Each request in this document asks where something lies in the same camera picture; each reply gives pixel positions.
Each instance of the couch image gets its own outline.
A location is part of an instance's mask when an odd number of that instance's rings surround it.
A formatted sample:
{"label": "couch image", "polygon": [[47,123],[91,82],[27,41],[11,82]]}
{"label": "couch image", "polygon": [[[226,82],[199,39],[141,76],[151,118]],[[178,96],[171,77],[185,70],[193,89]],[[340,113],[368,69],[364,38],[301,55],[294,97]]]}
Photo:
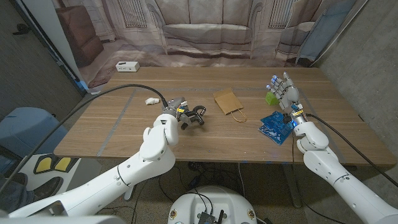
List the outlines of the couch image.
{"label": "couch image", "polygon": [[250,54],[262,0],[146,0],[163,49],[206,54]]}

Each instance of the white tissue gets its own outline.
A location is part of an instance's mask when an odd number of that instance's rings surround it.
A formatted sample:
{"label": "white tissue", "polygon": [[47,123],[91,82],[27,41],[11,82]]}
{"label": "white tissue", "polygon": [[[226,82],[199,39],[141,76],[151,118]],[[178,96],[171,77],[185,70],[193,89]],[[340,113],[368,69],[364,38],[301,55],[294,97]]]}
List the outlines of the white tissue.
{"label": "white tissue", "polygon": [[160,100],[158,98],[149,98],[148,100],[145,101],[147,105],[154,105],[159,102]]}

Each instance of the brown paper bag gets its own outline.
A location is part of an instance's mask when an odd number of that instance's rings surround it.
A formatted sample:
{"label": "brown paper bag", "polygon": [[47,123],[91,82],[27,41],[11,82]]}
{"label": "brown paper bag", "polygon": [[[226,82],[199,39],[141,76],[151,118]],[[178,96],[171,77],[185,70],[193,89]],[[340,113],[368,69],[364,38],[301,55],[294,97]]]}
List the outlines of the brown paper bag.
{"label": "brown paper bag", "polygon": [[[218,91],[216,93],[213,93],[214,100],[220,107],[220,109],[223,111],[225,115],[231,113],[232,117],[235,119],[235,121],[243,123],[248,120],[246,115],[242,113],[240,109],[243,109],[243,105],[241,102],[237,99],[235,94],[232,92],[232,88],[227,88],[225,90]],[[238,120],[234,117],[233,112],[234,111],[239,111],[243,116],[244,120]]]}

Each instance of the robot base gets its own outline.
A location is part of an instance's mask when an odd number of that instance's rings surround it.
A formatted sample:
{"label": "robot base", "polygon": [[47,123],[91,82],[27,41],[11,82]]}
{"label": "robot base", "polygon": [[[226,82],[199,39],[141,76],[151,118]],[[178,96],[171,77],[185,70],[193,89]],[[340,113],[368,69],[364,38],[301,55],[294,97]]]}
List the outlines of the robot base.
{"label": "robot base", "polygon": [[[207,196],[213,204],[211,216],[217,223],[221,210],[224,210],[222,224],[256,224],[256,214],[253,206],[240,194],[233,190],[220,186],[198,187],[199,194]],[[206,203],[207,214],[211,212],[209,200],[203,197]],[[200,223],[202,212],[205,211],[205,204],[197,194],[184,194],[172,205],[168,217],[168,224],[197,224]]]}

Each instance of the yellow label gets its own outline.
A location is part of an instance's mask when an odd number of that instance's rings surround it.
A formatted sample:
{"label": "yellow label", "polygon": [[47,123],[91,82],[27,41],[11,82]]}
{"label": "yellow label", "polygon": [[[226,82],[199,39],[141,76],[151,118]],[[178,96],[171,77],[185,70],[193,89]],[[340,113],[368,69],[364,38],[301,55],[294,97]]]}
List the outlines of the yellow label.
{"label": "yellow label", "polygon": [[296,112],[296,113],[293,113],[293,116],[297,116],[297,115],[299,115],[300,113],[303,113],[303,110],[300,110],[300,111],[298,111],[298,112]]}

